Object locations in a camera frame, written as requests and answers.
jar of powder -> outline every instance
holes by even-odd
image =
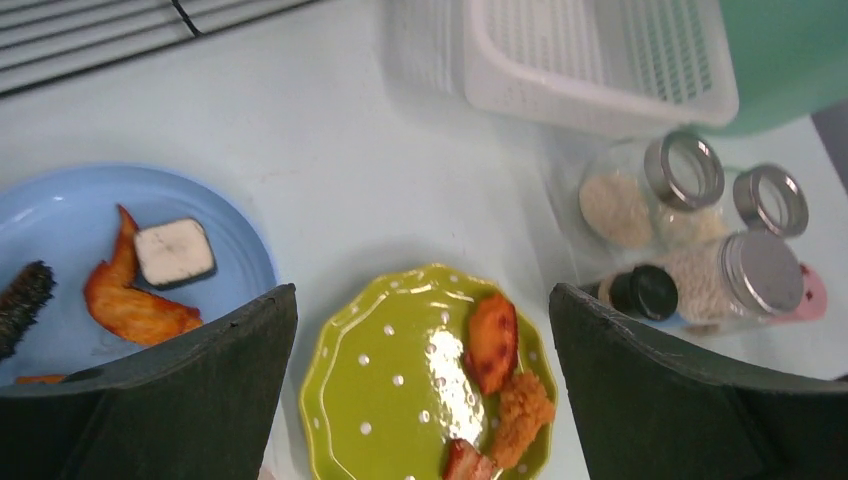
[[[677,213],[676,220],[689,228],[662,231],[666,248],[703,243],[743,230],[767,230],[782,238],[794,238],[807,229],[807,200],[789,172],[762,164],[745,171],[726,169],[726,175],[732,188],[716,205],[694,213]]]
[[[804,294],[795,254],[765,231],[736,233],[649,263],[674,279],[677,313],[688,324],[766,320],[794,311]]]
[[[691,230],[688,217],[675,214],[710,207],[723,191],[724,171],[715,151],[700,137],[676,131],[614,145],[587,168],[578,201],[600,237],[642,250],[662,245],[663,232]]]

white table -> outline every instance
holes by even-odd
[[[457,59],[428,44],[427,22],[450,12],[417,1],[418,11],[406,0],[327,2],[0,102],[0,187],[60,166],[145,162],[214,185],[260,225],[297,285],[301,322],[266,451],[278,479],[309,478],[296,393],[322,322],[373,277],[438,261],[494,279],[553,360],[549,291],[611,265],[572,191],[602,143],[468,106],[449,81]],[[811,122],[711,141],[726,163],[770,161],[797,176],[812,216],[793,246],[831,303],[822,321],[708,346],[814,377],[848,372],[848,204]],[[552,366],[561,400],[542,477],[586,478]]]

roasted pumpkin slice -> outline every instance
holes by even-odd
[[[512,376],[518,364],[518,318],[503,295],[483,299],[471,316],[464,362],[483,395],[500,391]]]

green plate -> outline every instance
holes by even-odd
[[[486,451],[498,400],[480,401],[461,365],[462,339],[475,302],[497,291],[431,265],[376,279],[327,322],[300,390],[316,479],[435,480],[448,439]],[[518,315],[518,369],[534,371],[556,402],[539,332]],[[519,466],[499,478],[536,477],[550,441],[546,426]]]

glass jar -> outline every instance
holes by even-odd
[[[638,265],[581,289],[637,320],[662,322],[677,311],[677,286],[671,275],[655,265]]]
[[[611,147],[591,163],[580,184],[580,212],[609,243],[642,250],[660,234],[691,229],[683,216],[714,205],[724,191],[715,151],[689,132]]]
[[[798,307],[804,293],[795,254],[781,238],[764,231],[736,233],[649,263],[662,266],[674,279],[677,313],[694,325],[784,315]]]
[[[821,276],[812,267],[801,262],[801,277],[804,279],[804,295],[801,303],[794,311],[777,317],[770,318],[764,322],[744,323],[722,323],[710,325],[688,325],[684,323],[683,331],[697,337],[708,337],[739,333],[753,328],[761,328],[775,325],[786,325],[799,322],[813,322],[820,320],[827,312],[827,288]]]
[[[807,200],[798,182],[776,165],[762,164],[741,172],[726,169],[733,187],[719,202],[686,217],[686,228],[664,231],[667,249],[703,243],[743,230],[768,230],[793,238],[807,229]]]

